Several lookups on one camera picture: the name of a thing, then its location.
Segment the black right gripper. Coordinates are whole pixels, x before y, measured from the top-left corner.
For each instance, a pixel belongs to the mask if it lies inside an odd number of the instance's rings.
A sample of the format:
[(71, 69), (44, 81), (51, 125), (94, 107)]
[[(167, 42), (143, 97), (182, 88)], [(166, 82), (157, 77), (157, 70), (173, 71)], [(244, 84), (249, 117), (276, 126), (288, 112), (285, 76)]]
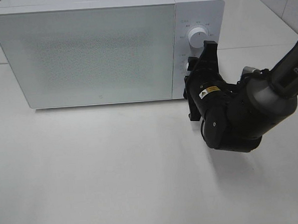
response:
[(183, 97), (189, 104), (190, 121), (205, 119), (208, 111), (225, 103), (225, 81), (217, 67), (205, 64), (218, 65), (218, 44), (208, 40), (204, 40), (203, 44), (201, 56), (187, 60), (190, 74), (184, 78)]

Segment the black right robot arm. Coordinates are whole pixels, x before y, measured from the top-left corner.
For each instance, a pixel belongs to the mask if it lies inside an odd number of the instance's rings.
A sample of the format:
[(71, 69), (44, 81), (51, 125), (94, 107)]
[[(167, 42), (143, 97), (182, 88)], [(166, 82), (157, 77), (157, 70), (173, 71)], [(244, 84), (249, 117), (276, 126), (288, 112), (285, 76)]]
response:
[(219, 72), (217, 47), (205, 41), (201, 55), (188, 58), (183, 96), (189, 119), (201, 122), (209, 148), (250, 152), (297, 109), (298, 40), (271, 70), (244, 67), (235, 84)]

